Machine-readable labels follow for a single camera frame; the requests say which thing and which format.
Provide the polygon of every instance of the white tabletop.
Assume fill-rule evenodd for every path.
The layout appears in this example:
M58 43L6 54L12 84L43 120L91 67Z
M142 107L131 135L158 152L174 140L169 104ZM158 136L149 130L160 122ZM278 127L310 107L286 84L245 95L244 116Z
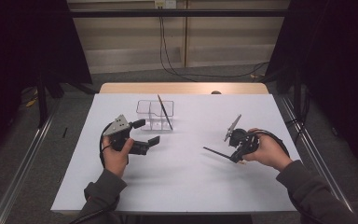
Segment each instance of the white tabletop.
M160 135L146 156L130 155L118 212L128 214L246 214L295 211L274 169L258 162L235 164L209 147L230 156L235 148L223 139L242 114L237 128L254 127L276 134L291 158L299 160L272 95L161 94L174 101L173 131L132 130L138 141ZM64 214L81 210L83 189L103 167L98 143L103 128L118 115L136 121L139 100L156 94L97 94L51 210Z

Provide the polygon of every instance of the clear plastic box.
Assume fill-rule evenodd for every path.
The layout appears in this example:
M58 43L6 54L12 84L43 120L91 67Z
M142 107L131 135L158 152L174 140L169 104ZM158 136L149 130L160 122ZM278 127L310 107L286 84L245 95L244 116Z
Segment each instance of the clear plastic box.
M173 128L173 101L162 101L167 117ZM138 119L145 119L146 125L141 130L170 130L170 124L165 117L159 101L141 100L136 107Z

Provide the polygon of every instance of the wooden table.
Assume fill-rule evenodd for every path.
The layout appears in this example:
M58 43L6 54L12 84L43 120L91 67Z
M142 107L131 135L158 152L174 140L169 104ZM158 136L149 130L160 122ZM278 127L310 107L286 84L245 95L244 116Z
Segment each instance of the wooden table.
M263 83L238 82L132 82L105 83L100 93L188 93L211 94L269 94Z

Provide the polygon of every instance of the electrical outlet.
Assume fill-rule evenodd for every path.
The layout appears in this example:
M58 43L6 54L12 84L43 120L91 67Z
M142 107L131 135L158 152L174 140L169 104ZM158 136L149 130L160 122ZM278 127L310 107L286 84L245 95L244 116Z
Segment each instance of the electrical outlet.
M165 8L165 0L155 0L155 9Z
M165 1L165 8L176 9L176 0L166 0Z

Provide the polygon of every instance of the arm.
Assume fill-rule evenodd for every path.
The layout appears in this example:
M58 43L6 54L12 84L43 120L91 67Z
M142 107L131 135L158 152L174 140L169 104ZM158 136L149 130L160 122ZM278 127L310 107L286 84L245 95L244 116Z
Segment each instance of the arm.
M301 161L292 161L269 136L258 137L260 145L257 151L243 158L259 161L280 172L277 180L288 189L293 205L302 213L302 223L318 223L311 222L313 218L326 224L358 223L358 217L330 193L327 183L320 176L312 175ZM313 218L304 216L304 212Z
M103 147L109 146L109 139L103 139ZM108 208L109 211L116 209L119 201L119 193L127 187L121 179L127 165L127 156L132 147L133 140L128 139L121 151L115 151L111 147L103 151L105 169L95 183L89 183L85 188L86 204L77 218ZM111 223L115 219L111 214L105 212L90 219L73 223Z

